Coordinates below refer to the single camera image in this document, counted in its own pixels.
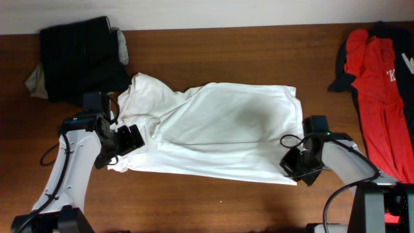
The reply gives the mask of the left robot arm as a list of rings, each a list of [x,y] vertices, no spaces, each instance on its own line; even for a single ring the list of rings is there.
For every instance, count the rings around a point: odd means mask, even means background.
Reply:
[[[145,144],[136,125],[111,129],[114,103],[101,92],[84,94],[82,111],[58,128],[59,151],[43,193],[31,213],[14,218],[12,232],[93,231],[83,213],[92,169],[115,165]]]

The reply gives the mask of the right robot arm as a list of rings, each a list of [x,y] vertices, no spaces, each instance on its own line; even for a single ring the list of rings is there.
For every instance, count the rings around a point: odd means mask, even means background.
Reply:
[[[412,184],[376,167],[348,134],[330,131],[325,116],[310,116],[302,126],[304,137],[280,162],[288,177],[311,186],[323,170],[332,170],[344,183],[325,203],[322,222],[309,223],[306,232],[413,232]],[[348,224],[328,223],[333,199],[346,190],[354,192]]]

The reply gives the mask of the white robot print t-shirt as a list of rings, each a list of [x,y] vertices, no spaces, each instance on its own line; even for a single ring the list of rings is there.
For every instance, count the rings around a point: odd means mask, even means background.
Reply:
[[[118,103],[118,123],[137,126],[144,146],[120,157],[115,171],[293,184],[280,166],[280,138],[303,136],[295,87],[208,83],[179,92],[139,73]]]

